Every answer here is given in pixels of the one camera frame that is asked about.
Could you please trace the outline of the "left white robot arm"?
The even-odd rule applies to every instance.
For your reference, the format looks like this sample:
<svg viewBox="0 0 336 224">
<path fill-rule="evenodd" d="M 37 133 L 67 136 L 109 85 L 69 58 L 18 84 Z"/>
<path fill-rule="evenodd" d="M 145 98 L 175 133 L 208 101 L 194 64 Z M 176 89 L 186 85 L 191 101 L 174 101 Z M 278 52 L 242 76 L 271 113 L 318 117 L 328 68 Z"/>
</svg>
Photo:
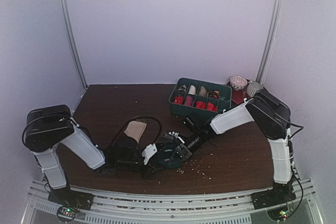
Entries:
<svg viewBox="0 0 336 224">
<path fill-rule="evenodd" d="M 64 205 L 71 205 L 76 199 L 75 192 L 68 188 L 57 146 L 64 145 L 102 176 L 109 176 L 123 166 L 145 169 L 161 149 L 156 141 L 158 136 L 145 148 L 139 147 L 147 120 L 160 124 L 153 116 L 132 118 L 119 129 L 108 146 L 102 148 L 94 143 L 88 130 L 74 120 L 67 105 L 49 106 L 28 113 L 22 143 L 37 159 L 56 198 Z"/>
</svg>

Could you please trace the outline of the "dark green christmas sock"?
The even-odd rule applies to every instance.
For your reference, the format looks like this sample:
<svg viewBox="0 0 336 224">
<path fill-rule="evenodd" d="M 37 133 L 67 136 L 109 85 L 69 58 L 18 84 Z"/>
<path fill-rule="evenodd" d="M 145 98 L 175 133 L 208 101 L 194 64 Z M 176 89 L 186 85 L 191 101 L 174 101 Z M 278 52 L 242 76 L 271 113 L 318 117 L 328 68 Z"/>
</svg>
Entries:
<svg viewBox="0 0 336 224">
<path fill-rule="evenodd" d="M 165 167 L 167 169 L 176 169 L 176 168 L 169 168 L 169 158 L 177 146 L 178 144 L 176 143 L 166 143 L 165 151 L 156 153 L 152 157 L 154 167 Z"/>
</svg>

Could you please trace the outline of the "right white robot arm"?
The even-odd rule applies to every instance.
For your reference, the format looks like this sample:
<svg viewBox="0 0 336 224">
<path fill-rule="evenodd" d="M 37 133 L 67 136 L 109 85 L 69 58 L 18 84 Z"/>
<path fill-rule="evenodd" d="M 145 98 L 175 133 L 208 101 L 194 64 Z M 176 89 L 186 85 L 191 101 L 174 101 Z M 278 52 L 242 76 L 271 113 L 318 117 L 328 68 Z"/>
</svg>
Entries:
<svg viewBox="0 0 336 224">
<path fill-rule="evenodd" d="M 193 132 L 193 135 L 187 138 L 176 136 L 172 153 L 164 158 L 162 163 L 164 168 L 177 168 L 206 141 L 231 129 L 255 122 L 271 149 L 274 183 L 277 186 L 269 192 L 269 199 L 272 203 L 279 204 L 289 196 L 287 184 L 290 184 L 294 177 L 292 171 L 294 134 L 291 133 L 291 127 L 296 127 L 298 131 L 304 128 L 292 123 L 290 116 L 289 107 L 267 90 L 257 92 L 234 108 L 223 111 L 206 121 L 189 114 L 184 119 L 184 124 Z"/>
</svg>

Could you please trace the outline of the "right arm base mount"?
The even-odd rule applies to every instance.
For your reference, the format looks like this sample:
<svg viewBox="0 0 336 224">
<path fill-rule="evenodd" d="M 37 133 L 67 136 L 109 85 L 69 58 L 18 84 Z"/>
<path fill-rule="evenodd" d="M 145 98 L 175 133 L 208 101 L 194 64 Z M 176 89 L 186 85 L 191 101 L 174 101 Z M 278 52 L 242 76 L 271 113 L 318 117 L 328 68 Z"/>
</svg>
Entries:
<svg viewBox="0 0 336 224">
<path fill-rule="evenodd" d="M 288 201 L 295 199 L 296 194 L 294 192 L 284 193 L 283 191 L 275 189 L 264 190 L 251 194 L 251 200 L 255 210 L 285 204 Z"/>
</svg>

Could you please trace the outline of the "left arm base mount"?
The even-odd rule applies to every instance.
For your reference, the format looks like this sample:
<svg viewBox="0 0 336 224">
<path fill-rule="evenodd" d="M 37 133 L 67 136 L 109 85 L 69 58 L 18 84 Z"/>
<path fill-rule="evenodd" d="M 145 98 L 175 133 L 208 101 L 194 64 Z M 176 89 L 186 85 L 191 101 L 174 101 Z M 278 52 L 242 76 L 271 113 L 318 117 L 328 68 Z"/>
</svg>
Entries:
<svg viewBox="0 0 336 224">
<path fill-rule="evenodd" d="M 49 193 L 48 200 L 73 209 L 90 210 L 93 194 L 71 190 L 66 194 Z"/>
</svg>

